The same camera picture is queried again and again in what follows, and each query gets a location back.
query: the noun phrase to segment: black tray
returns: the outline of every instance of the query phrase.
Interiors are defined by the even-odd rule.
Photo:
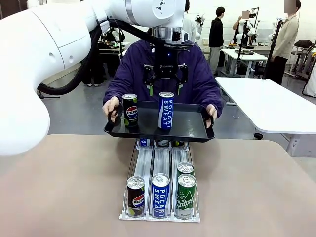
[[[215,137],[214,120],[202,105],[174,104],[173,121],[170,131],[158,128],[158,102],[138,101],[138,126],[125,127],[123,107],[116,110],[119,116],[115,124],[109,119],[104,131],[113,137],[145,138],[183,142],[207,142]],[[206,129],[206,121],[211,118],[212,126]]]

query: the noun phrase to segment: person holding tray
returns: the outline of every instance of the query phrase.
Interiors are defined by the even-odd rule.
[[[136,94],[139,101],[159,101],[159,93],[163,91],[175,94],[175,103],[199,104],[206,107],[208,113],[217,119],[223,110],[223,101],[214,75],[207,63],[201,49],[196,45],[190,51],[181,51],[178,55],[178,64],[185,63],[188,66],[188,82],[176,93],[176,81],[174,79],[160,79],[154,83],[153,95],[143,83],[144,64],[154,64],[154,53],[148,42],[140,40],[132,44],[123,57],[115,78],[110,82],[103,99],[103,111],[106,116],[115,110],[122,102],[122,95]],[[115,113],[111,120],[115,122]]]

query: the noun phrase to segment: purple jacket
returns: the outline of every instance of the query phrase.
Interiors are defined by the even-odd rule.
[[[140,40],[132,44],[123,57],[115,78],[109,84],[105,92],[103,104],[116,96],[121,101],[122,95],[133,93],[138,100],[159,101],[159,93],[162,91],[176,92],[176,81],[158,80],[154,83],[153,96],[143,84],[144,64],[153,65],[154,54],[151,52],[150,44]],[[201,49],[194,44],[190,52],[181,51],[178,63],[188,65],[188,82],[180,89],[180,95],[174,97],[175,103],[200,104],[207,106],[213,104],[218,112],[218,117],[223,110],[220,88],[214,79],[213,73],[208,65]]]

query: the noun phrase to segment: person's left hand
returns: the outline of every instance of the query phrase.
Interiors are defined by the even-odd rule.
[[[214,121],[217,119],[217,109],[215,108],[214,105],[210,104],[206,107],[206,111],[208,112],[209,115],[213,116]],[[206,128],[209,128],[212,125],[211,119],[206,121]]]

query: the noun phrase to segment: drink organizer tray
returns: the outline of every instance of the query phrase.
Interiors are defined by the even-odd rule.
[[[124,124],[123,106],[116,108],[118,117],[113,123],[110,119],[104,131],[113,137],[145,138],[183,142],[207,142],[215,137],[214,120],[202,105],[173,105],[173,121],[170,131],[158,128],[158,102],[138,101],[138,125],[127,128]],[[206,129],[206,121],[212,120],[212,126]]]
[[[123,194],[122,213],[120,220],[135,221],[169,221],[169,222],[189,222],[200,223],[199,202],[198,202],[198,183],[194,195],[192,216],[190,219],[179,219],[176,211],[176,188],[177,188],[177,165],[180,162],[190,162],[193,164],[189,144],[186,142],[184,147],[174,148],[171,142],[167,147],[156,146],[154,142],[151,147],[141,147],[139,140],[136,141],[131,163],[128,172],[128,178],[131,176],[140,176],[145,180],[145,206],[144,215],[141,217],[131,217],[128,213],[128,194],[127,188]],[[153,217],[153,191],[152,176],[157,173],[164,173],[170,178],[169,198],[166,205],[167,217],[157,219]]]

